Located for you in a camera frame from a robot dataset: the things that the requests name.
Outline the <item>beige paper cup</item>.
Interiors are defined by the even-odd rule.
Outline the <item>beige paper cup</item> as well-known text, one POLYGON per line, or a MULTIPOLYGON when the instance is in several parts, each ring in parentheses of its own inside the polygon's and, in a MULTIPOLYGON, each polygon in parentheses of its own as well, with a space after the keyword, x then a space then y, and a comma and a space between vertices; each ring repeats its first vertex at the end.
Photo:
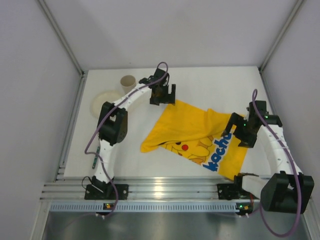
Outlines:
POLYGON ((132 89, 134 89, 136 84, 136 78, 133 75, 125 75, 120 79, 120 85, 125 94, 128 94, 132 89))

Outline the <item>yellow pikachu cloth placemat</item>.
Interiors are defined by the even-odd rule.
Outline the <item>yellow pikachu cloth placemat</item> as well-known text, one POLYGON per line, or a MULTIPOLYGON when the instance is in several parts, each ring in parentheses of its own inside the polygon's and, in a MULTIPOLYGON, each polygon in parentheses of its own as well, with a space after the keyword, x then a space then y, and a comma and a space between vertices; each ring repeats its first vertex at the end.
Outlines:
POLYGON ((247 148, 231 132, 223 135, 229 113, 203 110, 176 100, 166 106, 142 142, 148 153, 162 147, 199 166, 233 180, 241 172, 247 148))

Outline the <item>white paper plate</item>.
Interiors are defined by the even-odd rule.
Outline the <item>white paper plate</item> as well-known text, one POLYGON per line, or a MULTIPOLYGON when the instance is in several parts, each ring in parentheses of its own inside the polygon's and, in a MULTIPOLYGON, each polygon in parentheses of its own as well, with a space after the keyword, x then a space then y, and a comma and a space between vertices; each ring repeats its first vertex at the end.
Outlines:
POLYGON ((99 118, 102 106, 105 102, 113 103, 119 100, 122 95, 115 90, 107 90, 96 95, 90 103, 90 112, 96 119, 99 118))

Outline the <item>spoon with green handle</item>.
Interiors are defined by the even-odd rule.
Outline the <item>spoon with green handle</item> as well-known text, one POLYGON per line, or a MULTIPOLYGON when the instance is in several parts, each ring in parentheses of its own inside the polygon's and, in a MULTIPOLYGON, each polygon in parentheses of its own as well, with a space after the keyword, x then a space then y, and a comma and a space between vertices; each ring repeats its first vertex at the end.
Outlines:
POLYGON ((96 154, 94 155, 94 159, 93 159, 93 163, 92 163, 92 167, 91 167, 93 170, 96 168, 97 162, 99 160, 98 155, 100 153, 100 149, 101 149, 100 146, 98 146, 96 148, 96 154))

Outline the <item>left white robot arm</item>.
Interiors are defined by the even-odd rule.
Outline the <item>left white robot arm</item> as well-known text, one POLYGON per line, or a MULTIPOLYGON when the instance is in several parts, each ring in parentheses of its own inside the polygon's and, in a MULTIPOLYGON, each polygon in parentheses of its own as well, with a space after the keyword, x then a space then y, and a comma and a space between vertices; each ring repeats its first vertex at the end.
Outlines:
POLYGON ((168 70, 157 67, 154 74, 142 78, 122 98, 102 104, 97 129, 93 134, 93 137, 98 137, 100 150, 94 153, 97 164, 90 184, 86 188, 89 194, 104 199, 119 193, 113 183, 116 160, 114 153, 116 144, 121 143, 128 133, 129 110, 144 99, 149 100, 151 105, 174 105, 176 85, 173 84, 169 88, 169 79, 168 70))

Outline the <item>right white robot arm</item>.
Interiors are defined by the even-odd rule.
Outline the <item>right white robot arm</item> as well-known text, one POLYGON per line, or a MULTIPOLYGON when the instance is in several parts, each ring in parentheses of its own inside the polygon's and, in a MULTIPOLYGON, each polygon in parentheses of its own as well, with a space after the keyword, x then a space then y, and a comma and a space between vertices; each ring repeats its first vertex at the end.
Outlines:
POLYGON ((240 148, 263 146, 271 171, 269 179, 255 173, 239 173, 234 177, 241 190, 260 199, 266 212, 291 213, 307 208, 315 183, 311 176, 302 173, 290 154, 278 115, 267 111, 263 100, 251 101, 247 115, 232 113, 222 136, 233 134, 240 148))

